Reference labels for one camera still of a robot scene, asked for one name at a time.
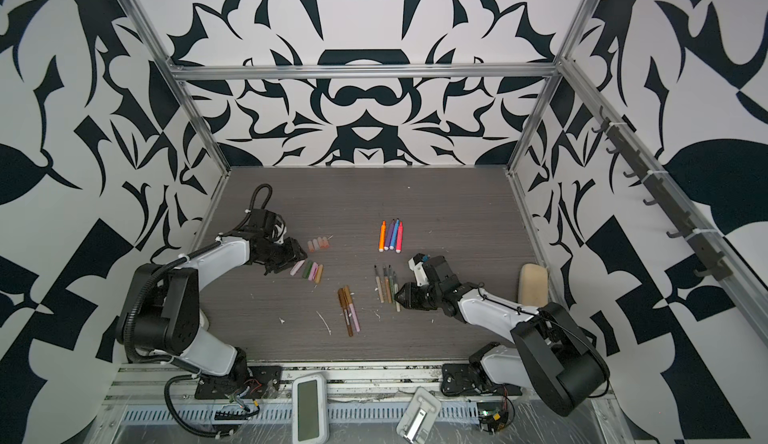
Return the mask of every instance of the red marker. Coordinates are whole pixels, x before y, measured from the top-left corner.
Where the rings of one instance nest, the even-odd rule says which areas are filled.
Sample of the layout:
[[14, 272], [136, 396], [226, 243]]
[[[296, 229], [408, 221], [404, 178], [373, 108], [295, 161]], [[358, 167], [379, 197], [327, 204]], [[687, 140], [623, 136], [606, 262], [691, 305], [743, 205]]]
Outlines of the red marker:
[[397, 249], [395, 252], [400, 253], [402, 250], [402, 221], [400, 221], [400, 227], [397, 228]]

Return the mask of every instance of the wood grain surface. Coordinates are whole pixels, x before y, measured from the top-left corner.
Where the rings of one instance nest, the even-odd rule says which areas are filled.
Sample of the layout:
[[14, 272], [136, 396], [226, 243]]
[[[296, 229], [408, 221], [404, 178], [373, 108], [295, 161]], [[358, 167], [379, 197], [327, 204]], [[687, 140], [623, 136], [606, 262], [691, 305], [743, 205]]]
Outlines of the wood grain surface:
[[[267, 209], [283, 216], [305, 250], [309, 239], [333, 238], [330, 249], [310, 253], [324, 265], [320, 285], [302, 279], [303, 268], [296, 276], [264, 276], [254, 265], [232, 269], [202, 291], [210, 332], [244, 348], [249, 359], [465, 359], [503, 340], [439, 310], [397, 313], [394, 304], [379, 303], [373, 273], [374, 264], [391, 265], [402, 286], [414, 280], [408, 259], [443, 255], [462, 282], [483, 282], [488, 292], [515, 300], [520, 268], [534, 255], [501, 167], [234, 168], [204, 244], [242, 219], [260, 183], [273, 186]], [[395, 218], [403, 221], [403, 251], [379, 253], [382, 220]], [[354, 337], [336, 293], [344, 285], [360, 321]]]

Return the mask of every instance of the white digital device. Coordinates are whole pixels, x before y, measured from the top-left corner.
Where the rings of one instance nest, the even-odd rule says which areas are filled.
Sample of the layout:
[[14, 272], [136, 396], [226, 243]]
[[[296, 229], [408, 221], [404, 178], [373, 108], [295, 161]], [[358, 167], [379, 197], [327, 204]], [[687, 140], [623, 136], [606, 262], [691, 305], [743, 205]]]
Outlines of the white digital device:
[[328, 440], [326, 378], [310, 374], [293, 381], [293, 444], [323, 444]]

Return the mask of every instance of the black and white wallpaper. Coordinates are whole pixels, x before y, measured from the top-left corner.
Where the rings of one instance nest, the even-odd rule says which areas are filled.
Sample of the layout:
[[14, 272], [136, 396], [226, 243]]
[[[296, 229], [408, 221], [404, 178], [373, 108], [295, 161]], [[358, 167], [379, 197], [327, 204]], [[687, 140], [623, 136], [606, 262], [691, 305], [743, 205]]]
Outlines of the black and white wallpaper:
[[62, 442], [119, 362], [131, 276], [188, 249], [220, 178], [116, 0], [0, 0], [0, 421]]
[[505, 164], [541, 77], [216, 80], [190, 93], [235, 166]]
[[[601, 0], [575, 52], [763, 280], [768, 0]], [[768, 349], [563, 83], [518, 168], [571, 314], [639, 442], [764, 442]]]
[[182, 65], [552, 61], [580, 0], [140, 0]]
[[574, 58], [768, 282], [768, 0], [602, 0]]

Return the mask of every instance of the debris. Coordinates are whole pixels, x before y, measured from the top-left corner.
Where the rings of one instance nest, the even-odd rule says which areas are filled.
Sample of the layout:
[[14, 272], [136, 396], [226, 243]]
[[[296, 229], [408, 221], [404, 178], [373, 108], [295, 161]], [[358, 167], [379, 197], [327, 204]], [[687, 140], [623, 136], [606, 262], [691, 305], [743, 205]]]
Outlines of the debris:
[[[322, 315], [321, 315], [320, 313], [318, 313], [317, 311], [315, 311], [315, 312], [316, 312], [316, 313], [317, 313], [317, 315], [319, 315], [319, 316], [320, 316], [320, 318], [322, 319]], [[331, 335], [331, 328], [328, 326], [328, 323], [326, 322], [326, 320], [325, 320], [325, 319], [322, 319], [322, 323], [326, 325], [326, 329], [328, 329], [328, 335], [330, 336], [330, 335]]]

